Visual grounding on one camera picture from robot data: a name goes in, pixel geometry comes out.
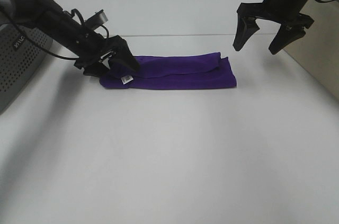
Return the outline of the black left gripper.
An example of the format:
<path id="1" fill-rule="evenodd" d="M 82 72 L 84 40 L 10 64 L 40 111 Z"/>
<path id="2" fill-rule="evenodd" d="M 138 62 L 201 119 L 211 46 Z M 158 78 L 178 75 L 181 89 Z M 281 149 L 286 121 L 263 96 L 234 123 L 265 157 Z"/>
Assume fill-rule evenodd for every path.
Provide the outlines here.
<path id="1" fill-rule="evenodd" d="M 132 71 L 139 70 L 139 63 L 132 55 L 125 39 L 119 35 L 103 37 L 96 32 L 87 33 L 77 40 L 73 53 L 78 57 L 74 66 L 84 69 L 83 75 L 102 77 L 110 69 L 104 65 L 107 59 L 110 65 L 119 64 Z"/>

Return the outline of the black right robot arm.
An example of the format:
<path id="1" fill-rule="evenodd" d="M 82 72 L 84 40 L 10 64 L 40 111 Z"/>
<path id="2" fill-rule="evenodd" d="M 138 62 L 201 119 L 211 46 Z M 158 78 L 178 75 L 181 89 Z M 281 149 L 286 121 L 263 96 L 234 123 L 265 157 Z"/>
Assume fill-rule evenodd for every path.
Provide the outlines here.
<path id="1" fill-rule="evenodd" d="M 273 21 L 280 28 L 269 46 L 271 54 L 305 36 L 305 29 L 311 27 L 314 20 L 300 11 L 308 0 L 263 0 L 261 3 L 241 3 L 237 9 L 237 30 L 233 42 L 236 51 L 240 51 L 247 40 L 260 28 L 257 19 Z"/>

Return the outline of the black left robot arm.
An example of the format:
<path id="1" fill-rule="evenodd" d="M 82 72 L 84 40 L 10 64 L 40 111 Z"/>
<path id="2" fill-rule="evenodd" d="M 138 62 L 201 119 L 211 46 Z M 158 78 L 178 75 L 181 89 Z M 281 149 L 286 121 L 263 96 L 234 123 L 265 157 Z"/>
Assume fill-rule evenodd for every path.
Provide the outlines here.
<path id="1" fill-rule="evenodd" d="M 140 65 L 125 39 L 95 31 L 107 20 L 103 10 L 85 20 L 77 9 L 67 12 L 54 0 L 1 0 L 1 24 L 12 24 L 18 31 L 22 26 L 39 29 L 76 55 L 74 66 L 84 75 L 107 73 L 106 59 L 138 71 Z"/>

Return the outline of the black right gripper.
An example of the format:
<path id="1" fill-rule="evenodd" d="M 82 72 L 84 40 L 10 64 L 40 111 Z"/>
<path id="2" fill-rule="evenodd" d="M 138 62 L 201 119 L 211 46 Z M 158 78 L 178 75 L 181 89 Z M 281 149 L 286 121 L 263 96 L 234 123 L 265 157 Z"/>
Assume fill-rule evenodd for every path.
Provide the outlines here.
<path id="1" fill-rule="evenodd" d="M 257 19 L 281 24 L 276 36 L 269 45 L 275 55 L 292 42 L 303 38 L 305 28 L 310 28 L 314 20 L 300 11 L 308 0 L 263 0 L 259 3 L 241 3 L 237 9 L 237 29 L 233 42 L 240 51 L 247 40 L 259 30 Z"/>

